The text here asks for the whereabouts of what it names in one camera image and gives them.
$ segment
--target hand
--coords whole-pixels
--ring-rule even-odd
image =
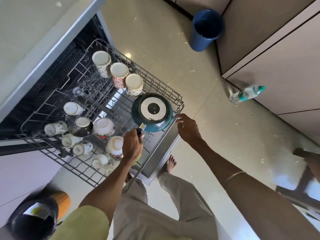
[[[179,118],[176,123],[178,124],[178,133],[181,138],[191,145],[196,139],[201,139],[198,125],[195,120],[189,118],[184,113],[179,113],[175,116]]]
[[[123,137],[122,154],[123,158],[121,161],[129,165],[130,167],[136,162],[138,157],[141,155],[143,148],[144,135],[138,137],[137,129],[132,129],[127,132]]]

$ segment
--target dishwasher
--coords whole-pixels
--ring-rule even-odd
[[[92,154],[76,157],[72,150],[63,147],[61,135],[48,137],[44,127],[48,123],[72,119],[64,113],[63,106],[74,101],[85,108],[82,116],[93,122],[102,117],[111,119],[115,125],[113,136],[124,136],[127,131],[138,128],[131,118],[135,97],[129,96],[125,89],[115,88],[111,78],[101,77],[96,70],[92,55],[99,50],[108,52],[112,63],[122,62],[129,68],[129,73],[143,78],[142,94],[157,93],[165,97],[172,106],[173,115],[182,111],[181,95],[117,51],[106,35],[101,17],[96,14],[0,124],[1,141],[18,139],[26,150],[39,150],[93,187],[106,178],[102,169],[92,167],[94,155],[105,150],[106,141],[94,134],[85,137],[85,141],[94,145]],[[80,93],[73,92],[76,87],[80,88]],[[161,131],[143,133],[142,155],[130,172],[149,185],[180,137],[175,119]]]

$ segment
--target tile floor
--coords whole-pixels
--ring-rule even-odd
[[[190,20],[162,0],[107,0],[101,11],[116,48],[183,96],[183,112],[197,121],[212,149],[272,189],[296,187],[305,163],[292,150],[320,153],[320,147],[254,101],[232,105],[214,46],[194,52],[185,43]],[[184,141],[173,154],[178,162],[173,173],[194,183],[205,198],[219,221],[221,239],[258,239],[201,157]],[[70,195],[69,212],[92,189],[65,169],[52,184]],[[147,193],[152,207],[178,218],[156,180]]]

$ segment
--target water bottle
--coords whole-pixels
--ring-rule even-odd
[[[240,103],[242,101],[246,101],[249,99],[253,99],[259,96],[264,90],[266,89],[265,86],[251,86],[243,89],[242,91],[236,92],[230,95],[230,101],[233,104]]]

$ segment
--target blue bucket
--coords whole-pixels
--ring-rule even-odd
[[[190,47],[194,51],[203,51],[223,30],[223,19],[216,11],[208,9],[197,12],[192,20]]]

